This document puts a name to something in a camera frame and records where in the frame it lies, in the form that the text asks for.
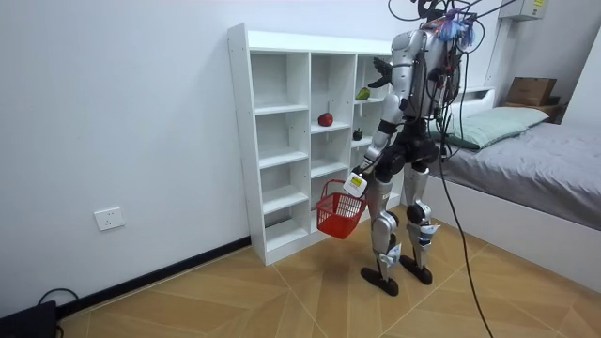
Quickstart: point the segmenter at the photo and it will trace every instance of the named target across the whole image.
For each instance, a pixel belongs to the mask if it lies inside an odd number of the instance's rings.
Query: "cable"
[[[465,54],[466,56],[466,75],[463,84],[463,95],[461,96],[461,103],[459,104],[459,129],[461,130],[461,141],[463,141],[463,101],[466,98],[466,90],[468,89],[468,67],[470,66],[470,54]],[[454,152],[451,152],[451,156],[449,156],[446,161],[453,158],[453,156],[461,150],[461,146],[457,148]]]
[[[392,14],[392,15],[393,15],[393,16],[394,16],[396,19],[398,19],[398,20],[400,20],[400,21],[408,22],[408,23],[411,23],[411,22],[416,22],[416,21],[419,21],[419,20],[421,20],[421,19],[422,19],[422,18],[415,18],[415,19],[405,19],[405,18],[401,18],[400,16],[398,16],[398,15],[394,14],[394,12],[393,12],[393,8],[391,8],[391,2],[392,2],[392,1],[393,1],[393,0],[388,0],[388,10],[391,12],[391,14]]]
[[[478,45],[476,46],[476,48],[472,49],[469,52],[464,51],[464,50],[462,50],[461,48],[459,48],[457,46],[457,49],[459,50],[459,52],[461,52],[463,54],[472,54],[472,53],[476,52],[476,50],[478,48],[480,48],[480,46],[482,46],[482,43],[485,41],[485,38],[486,38],[486,28],[485,28],[485,26],[479,20],[475,20],[474,22],[480,24],[480,26],[482,27],[482,38],[480,39],[480,43],[478,43]]]
[[[460,108],[459,108],[459,124],[460,124],[460,128],[461,128],[461,138],[463,139],[463,101],[465,99],[465,93],[466,93],[466,89],[468,87],[468,69],[470,66],[470,54],[465,54],[466,56],[466,71],[465,71],[465,79],[464,79],[464,88],[463,88],[463,95],[461,98],[461,104],[460,104]],[[450,65],[452,66],[451,69],[455,69],[455,64]],[[451,81],[453,82],[453,77],[455,76],[455,72],[452,72],[451,74]],[[448,91],[450,90],[450,87],[447,86],[446,91],[447,93],[445,93],[445,97],[447,97],[448,95]],[[444,122],[443,122],[443,126],[442,126],[442,133],[440,134],[440,145],[442,147],[445,147],[446,144],[446,138],[447,138],[447,130],[449,128],[449,125],[451,123],[451,119],[449,116],[449,108],[450,108],[450,104],[448,104],[444,110]],[[440,179],[442,180],[442,186],[444,187],[444,192],[447,196],[447,199],[449,200],[449,205],[451,206],[451,211],[453,212],[453,218],[455,219],[455,222],[457,223],[457,227],[459,228],[459,233],[461,234],[461,240],[463,243],[463,254],[464,254],[464,259],[466,262],[466,268],[468,271],[468,277],[470,279],[470,287],[471,287],[471,294],[473,295],[474,298],[474,302],[476,303],[476,308],[478,309],[478,313],[480,314],[480,317],[482,318],[482,322],[484,323],[485,327],[486,327],[486,331],[488,332],[488,336],[490,338],[494,338],[494,335],[492,334],[492,331],[490,330],[490,328],[488,327],[488,322],[486,322],[486,318],[484,315],[484,312],[482,311],[482,307],[480,306],[480,301],[478,300],[478,295],[476,293],[476,288],[474,286],[473,283],[473,278],[471,276],[471,268],[470,268],[470,259],[468,257],[468,244],[466,242],[466,236],[465,233],[463,232],[463,227],[461,226],[461,222],[459,221],[459,219],[457,218],[457,212],[455,210],[455,204],[453,203],[453,199],[451,198],[451,195],[449,194],[449,189],[447,187],[447,183],[446,183],[446,179],[444,177],[444,171],[442,169],[442,151],[439,154],[439,169],[440,169]]]
[[[76,294],[75,292],[73,292],[73,291],[71,291],[71,290],[69,290],[69,289],[67,289],[67,288],[64,288],[64,287],[58,287],[58,288],[56,288],[56,289],[52,289],[52,290],[50,290],[50,291],[46,292],[46,293],[44,294],[44,296],[42,296],[42,297],[39,299],[38,305],[41,305],[41,303],[44,301],[44,299],[45,299],[46,297],[48,297],[48,295],[50,295],[51,293],[53,293],[53,292],[56,292],[56,291],[65,291],[65,292],[69,292],[69,293],[70,293],[70,294],[71,294],[71,295],[72,295],[72,296],[75,298],[75,300],[79,300],[79,296],[77,296],[77,294]]]
[[[476,303],[476,307],[478,308],[478,313],[480,313],[480,317],[482,318],[482,322],[485,324],[486,331],[488,331],[488,335],[490,338],[494,338],[492,331],[488,327],[488,323],[486,322],[485,314],[482,312],[482,308],[480,307],[480,301],[478,300],[478,296],[476,295],[476,288],[473,285],[473,279],[471,278],[471,269],[470,269],[470,260],[468,259],[468,244],[466,243],[466,236],[463,233],[463,228],[461,227],[461,223],[457,219],[457,212],[455,210],[455,205],[453,204],[453,199],[449,194],[449,189],[447,188],[447,182],[444,179],[444,173],[442,171],[442,161],[439,161],[440,167],[440,179],[442,180],[442,186],[444,187],[444,192],[447,195],[447,199],[449,200],[449,205],[451,206],[451,211],[453,212],[453,218],[455,218],[455,222],[457,223],[457,227],[459,228],[459,233],[461,234],[461,240],[463,241],[463,254],[466,260],[466,268],[468,269],[468,277],[470,277],[470,286],[471,286],[471,294],[473,295],[473,299]]]
[[[75,300],[79,300],[79,296],[77,296],[77,294],[76,294],[74,291],[72,291],[72,290],[69,290],[69,289],[67,289],[67,288],[64,288],[64,287],[57,287],[56,289],[52,289],[52,290],[50,290],[50,291],[46,292],[46,293],[44,294],[44,296],[42,296],[42,297],[39,299],[39,301],[38,301],[38,306],[40,306],[40,305],[41,305],[41,303],[42,303],[42,302],[44,302],[44,300],[46,299],[46,297],[48,297],[48,296],[49,296],[50,294],[52,294],[53,292],[57,292],[57,291],[69,292],[69,293],[70,293],[70,294],[71,294],[71,295],[72,295],[72,296],[75,298]],[[58,324],[56,324],[56,332],[58,333],[58,337],[59,337],[59,338],[63,338],[63,337],[65,336],[65,331],[64,331],[64,330],[63,330],[63,328],[61,328],[61,326],[60,326],[60,325],[58,325]]]
[[[516,1],[516,0],[511,0],[510,2],[508,2],[508,3],[506,3],[506,4],[502,4],[502,5],[500,5],[500,6],[499,6],[499,7],[497,7],[497,8],[493,8],[493,9],[489,10],[488,12],[486,12],[486,13],[484,13],[484,14],[478,15],[478,16],[476,17],[476,19],[480,19],[480,18],[482,18],[482,17],[484,17],[484,16],[486,16],[486,15],[488,15],[488,14],[490,14],[490,13],[494,12],[494,11],[497,11],[497,10],[499,10],[499,9],[501,9],[501,8],[504,8],[505,6],[509,6],[509,5],[513,4],[515,1]]]

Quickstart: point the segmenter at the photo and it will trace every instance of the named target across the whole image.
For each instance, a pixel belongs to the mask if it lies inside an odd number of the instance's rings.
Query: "gray bedsheet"
[[[443,170],[449,181],[601,230],[598,134],[542,123],[479,152],[459,150]]]

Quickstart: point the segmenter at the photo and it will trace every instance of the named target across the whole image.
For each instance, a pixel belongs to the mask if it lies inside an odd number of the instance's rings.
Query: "wall outlet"
[[[123,214],[120,207],[94,212],[96,223],[100,231],[112,229],[114,227],[125,225]]]

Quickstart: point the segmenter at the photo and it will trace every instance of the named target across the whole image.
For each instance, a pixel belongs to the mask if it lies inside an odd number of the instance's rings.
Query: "wooden floor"
[[[396,210],[402,220],[403,209]],[[403,253],[411,252],[399,229]],[[501,337],[601,337],[601,295],[469,237],[470,265],[491,329]],[[429,256],[426,286],[399,265],[389,297],[359,275],[373,267],[367,224],[264,267],[252,249],[67,318],[67,338],[486,337],[470,292],[461,237],[448,225]]]

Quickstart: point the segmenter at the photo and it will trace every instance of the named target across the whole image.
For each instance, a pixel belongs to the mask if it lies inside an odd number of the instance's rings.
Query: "humanoid robot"
[[[400,262],[424,284],[432,284],[427,253],[437,225],[430,221],[430,207],[422,200],[429,174],[428,165],[439,157],[439,147],[427,126],[458,90],[453,74],[458,72],[457,52],[449,41],[439,39],[434,29],[420,29],[398,35],[392,44],[392,64],[375,59],[382,78],[372,88],[392,84],[393,92],[383,102],[383,113],[363,162],[353,169],[367,181],[365,192],[371,217],[371,237],[378,269],[363,268],[362,277],[391,296],[398,285],[389,269]],[[393,142],[397,128],[402,130]],[[401,256],[395,231],[398,218],[386,210],[392,178],[405,168],[404,192],[408,204],[407,229],[413,257]]]

